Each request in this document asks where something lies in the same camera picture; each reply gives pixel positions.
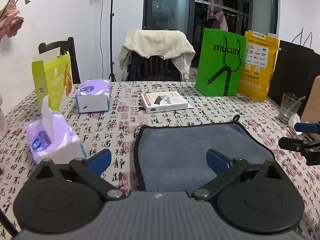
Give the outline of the black paper bag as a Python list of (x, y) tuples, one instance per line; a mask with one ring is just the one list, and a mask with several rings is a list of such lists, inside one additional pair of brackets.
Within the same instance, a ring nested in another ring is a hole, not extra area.
[(279, 49), (268, 96), (278, 105), (284, 93), (305, 96), (298, 110), (298, 115), (302, 115), (313, 82), (319, 76), (319, 54), (292, 41), (280, 40)]

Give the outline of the purple tissue pack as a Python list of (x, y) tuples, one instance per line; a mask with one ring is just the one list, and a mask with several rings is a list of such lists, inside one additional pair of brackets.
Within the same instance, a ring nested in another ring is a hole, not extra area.
[(76, 93), (79, 113), (108, 112), (111, 107), (109, 79), (89, 79), (81, 84)]
[(65, 118), (49, 107), (49, 96), (42, 100), (42, 119), (27, 128), (27, 139), (33, 161), (52, 159), (55, 164), (67, 164), (76, 158), (86, 158), (82, 143)]

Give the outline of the dried pink roses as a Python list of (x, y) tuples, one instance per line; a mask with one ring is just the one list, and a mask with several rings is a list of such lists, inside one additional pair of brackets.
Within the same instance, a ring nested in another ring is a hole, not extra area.
[(1, 39), (14, 37), (24, 23), (24, 17), (17, 7), (18, 1), (24, 1), (25, 5), (31, 0), (8, 0), (1, 9)]

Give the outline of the far purple tissue pack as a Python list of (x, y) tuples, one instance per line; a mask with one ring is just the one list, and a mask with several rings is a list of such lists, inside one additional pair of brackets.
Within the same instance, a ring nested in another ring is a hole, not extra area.
[(76, 93), (79, 113), (108, 112), (111, 107), (109, 79), (89, 79), (81, 84)]

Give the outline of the yellow-green open carton box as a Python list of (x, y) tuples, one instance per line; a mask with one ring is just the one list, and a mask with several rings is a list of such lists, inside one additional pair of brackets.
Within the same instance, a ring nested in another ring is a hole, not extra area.
[(31, 71), (39, 107), (49, 96), (48, 106), (61, 111), (73, 93), (71, 58), (69, 53), (60, 55), (56, 48), (33, 58)]

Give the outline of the studio light on stand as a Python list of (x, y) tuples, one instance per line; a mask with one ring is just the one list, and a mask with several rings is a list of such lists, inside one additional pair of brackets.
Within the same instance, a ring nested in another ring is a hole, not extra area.
[[(101, 67), (102, 67), (102, 77), (104, 77), (104, 60), (103, 60), (103, 49), (101, 44), (101, 31), (102, 31), (102, 17), (103, 17), (103, 6), (104, 6), (104, 0), (101, 0), (101, 9), (100, 9), (100, 25), (99, 25), (99, 46), (100, 46), (100, 53), (101, 53)], [(113, 18), (114, 18), (114, 0), (110, 0), (110, 45), (109, 45), (109, 51), (110, 51), (110, 74), (108, 79), (112, 82), (116, 82), (116, 76), (114, 73), (114, 60), (113, 60)]]

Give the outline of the cream cloth on chair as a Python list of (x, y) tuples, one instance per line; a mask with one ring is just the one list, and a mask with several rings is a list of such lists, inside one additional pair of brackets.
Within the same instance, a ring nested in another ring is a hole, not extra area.
[(121, 81), (129, 76), (128, 67), (132, 62), (131, 54), (149, 59), (152, 56), (171, 60), (179, 70), (183, 82), (189, 81), (190, 65), (195, 50), (186, 35), (179, 30), (130, 30), (125, 36), (119, 53)]

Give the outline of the white flat product box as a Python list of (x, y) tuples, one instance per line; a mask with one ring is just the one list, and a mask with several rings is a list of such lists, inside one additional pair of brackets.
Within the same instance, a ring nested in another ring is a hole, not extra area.
[(176, 91), (141, 94), (141, 100), (146, 113), (193, 109), (193, 106)]

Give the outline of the dark wooden chair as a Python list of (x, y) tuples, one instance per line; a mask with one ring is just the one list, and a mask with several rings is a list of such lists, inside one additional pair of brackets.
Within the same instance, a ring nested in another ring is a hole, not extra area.
[(146, 59), (132, 52), (125, 81), (182, 81), (182, 75), (171, 59), (159, 56)]

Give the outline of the crumpled white paper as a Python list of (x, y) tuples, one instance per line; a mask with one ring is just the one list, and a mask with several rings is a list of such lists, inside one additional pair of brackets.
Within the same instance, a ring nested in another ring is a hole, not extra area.
[(296, 123), (300, 123), (300, 116), (297, 113), (290, 117), (288, 125), (289, 127), (294, 128)]

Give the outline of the pink hard case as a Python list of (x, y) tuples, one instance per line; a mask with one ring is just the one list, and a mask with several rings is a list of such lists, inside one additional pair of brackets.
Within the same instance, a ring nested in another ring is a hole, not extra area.
[(320, 76), (317, 76), (313, 82), (308, 101), (301, 117), (301, 122), (320, 122)]

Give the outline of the yellow paper bag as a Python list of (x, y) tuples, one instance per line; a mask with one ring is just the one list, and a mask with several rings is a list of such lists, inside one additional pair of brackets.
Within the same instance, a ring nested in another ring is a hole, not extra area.
[(273, 76), (279, 40), (256, 31), (247, 31), (246, 48), (238, 92), (264, 102)]

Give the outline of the dark side chair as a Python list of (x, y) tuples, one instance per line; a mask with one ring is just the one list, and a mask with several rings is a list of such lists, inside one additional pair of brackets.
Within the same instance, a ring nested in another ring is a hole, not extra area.
[(65, 41), (55, 41), (49, 44), (42, 42), (41, 44), (39, 44), (38, 51), (39, 51), (39, 54), (42, 54), (56, 48), (60, 49), (60, 55), (65, 55), (69, 53), (71, 58), (71, 71), (72, 71), (73, 83), (80, 84), (81, 80), (80, 80), (80, 74), (78, 69), (78, 63), (76, 60), (74, 38), (69, 37)]

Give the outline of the clear drinking glass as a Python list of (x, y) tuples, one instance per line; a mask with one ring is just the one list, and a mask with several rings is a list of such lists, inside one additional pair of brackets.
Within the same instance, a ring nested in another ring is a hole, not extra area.
[(300, 105), (305, 98), (306, 96), (298, 98), (291, 93), (285, 92), (280, 104), (278, 119), (281, 122), (288, 124), (291, 116), (298, 112)]

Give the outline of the purple grey microfibre towel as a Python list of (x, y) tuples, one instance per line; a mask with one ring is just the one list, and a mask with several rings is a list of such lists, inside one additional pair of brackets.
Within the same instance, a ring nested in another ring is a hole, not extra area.
[(140, 128), (134, 148), (134, 164), (139, 191), (185, 191), (196, 189), (216, 178), (207, 165), (210, 149), (229, 159), (244, 158), (251, 164), (274, 159), (274, 153), (257, 141), (238, 122), (187, 127)]

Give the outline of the black framed window door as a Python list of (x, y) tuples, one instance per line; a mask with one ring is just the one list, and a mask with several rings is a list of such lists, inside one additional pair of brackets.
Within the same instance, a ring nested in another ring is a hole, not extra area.
[(144, 0), (143, 29), (185, 33), (196, 51), (196, 68), (206, 28), (277, 34), (278, 10), (279, 0)]

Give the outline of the near purple tissue pack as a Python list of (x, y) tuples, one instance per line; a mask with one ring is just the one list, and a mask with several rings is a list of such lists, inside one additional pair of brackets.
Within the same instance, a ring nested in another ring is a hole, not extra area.
[(33, 161), (52, 159), (55, 164), (67, 164), (76, 158), (86, 158), (82, 143), (65, 118), (49, 107), (49, 96), (42, 100), (42, 119), (27, 128), (27, 139)]

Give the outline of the green mucun paper bag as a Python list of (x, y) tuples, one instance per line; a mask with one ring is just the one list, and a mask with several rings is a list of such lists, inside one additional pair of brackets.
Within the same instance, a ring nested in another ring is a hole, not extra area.
[(204, 96), (236, 96), (245, 48), (244, 36), (206, 28), (195, 88)]

